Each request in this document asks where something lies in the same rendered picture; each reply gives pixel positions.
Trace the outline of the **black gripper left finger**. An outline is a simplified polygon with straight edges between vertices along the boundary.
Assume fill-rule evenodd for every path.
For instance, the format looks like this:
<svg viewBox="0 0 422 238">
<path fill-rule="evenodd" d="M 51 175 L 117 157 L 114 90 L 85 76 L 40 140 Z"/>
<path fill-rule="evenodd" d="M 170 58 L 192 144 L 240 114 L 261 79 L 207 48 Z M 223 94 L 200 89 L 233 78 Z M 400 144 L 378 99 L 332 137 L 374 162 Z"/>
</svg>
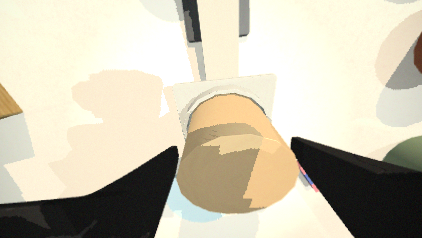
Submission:
<svg viewBox="0 0 422 238">
<path fill-rule="evenodd" d="M 178 160 L 174 145 L 96 192 L 0 204 L 0 236 L 154 238 Z"/>
</svg>

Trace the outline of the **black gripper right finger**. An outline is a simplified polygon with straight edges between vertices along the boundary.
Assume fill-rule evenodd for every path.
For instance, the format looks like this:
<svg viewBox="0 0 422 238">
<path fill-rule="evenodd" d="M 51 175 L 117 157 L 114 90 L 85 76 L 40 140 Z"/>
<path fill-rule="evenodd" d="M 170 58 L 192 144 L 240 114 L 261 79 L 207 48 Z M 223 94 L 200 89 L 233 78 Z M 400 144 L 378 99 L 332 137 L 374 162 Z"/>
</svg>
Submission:
<svg viewBox="0 0 422 238">
<path fill-rule="evenodd" d="M 302 137 L 290 149 L 354 238 L 422 238 L 422 172 Z"/>
</svg>

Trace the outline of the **light green cylinder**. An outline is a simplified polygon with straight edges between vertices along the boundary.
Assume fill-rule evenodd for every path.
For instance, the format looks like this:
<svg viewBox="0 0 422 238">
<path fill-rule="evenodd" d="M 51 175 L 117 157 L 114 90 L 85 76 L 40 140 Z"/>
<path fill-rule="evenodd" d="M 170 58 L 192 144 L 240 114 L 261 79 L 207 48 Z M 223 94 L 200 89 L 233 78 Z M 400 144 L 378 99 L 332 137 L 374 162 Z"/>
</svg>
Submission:
<svg viewBox="0 0 422 238">
<path fill-rule="evenodd" d="M 422 135 L 397 144 L 388 152 L 383 162 L 422 172 Z"/>
</svg>

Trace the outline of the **orange cylinder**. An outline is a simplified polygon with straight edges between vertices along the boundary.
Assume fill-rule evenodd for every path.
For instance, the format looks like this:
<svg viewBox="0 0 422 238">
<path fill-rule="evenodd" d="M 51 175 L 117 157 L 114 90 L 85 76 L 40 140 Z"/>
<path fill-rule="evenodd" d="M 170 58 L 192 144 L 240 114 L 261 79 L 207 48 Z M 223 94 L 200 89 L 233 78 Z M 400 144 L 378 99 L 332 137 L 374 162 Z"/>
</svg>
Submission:
<svg viewBox="0 0 422 238">
<path fill-rule="evenodd" d="M 414 64 L 419 73 L 422 74 L 422 32 L 418 38 L 417 45 L 414 47 Z"/>
</svg>

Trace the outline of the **pink and blue eraser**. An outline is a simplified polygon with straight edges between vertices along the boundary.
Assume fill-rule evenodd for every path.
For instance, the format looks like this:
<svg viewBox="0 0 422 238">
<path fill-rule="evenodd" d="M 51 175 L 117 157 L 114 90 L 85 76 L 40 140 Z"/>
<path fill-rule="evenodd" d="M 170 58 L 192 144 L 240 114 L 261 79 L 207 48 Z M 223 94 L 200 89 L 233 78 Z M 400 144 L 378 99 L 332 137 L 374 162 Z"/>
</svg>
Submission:
<svg viewBox="0 0 422 238">
<path fill-rule="evenodd" d="M 298 160 L 297 160 L 297 162 L 298 162 Z M 317 190 L 317 188 L 315 187 L 315 185 L 312 183 L 312 181 L 309 179 L 309 176 L 307 175 L 307 173 L 304 171 L 304 169 L 302 168 L 302 166 L 300 165 L 300 163 L 298 162 L 298 165 L 299 165 L 299 169 L 300 169 L 300 171 L 302 172 L 302 174 L 304 175 L 304 177 L 305 177 L 305 179 L 307 180 L 307 182 L 309 183 L 309 185 L 313 188 L 313 190 L 315 191 L 315 192 L 319 192 L 318 190 Z"/>
</svg>

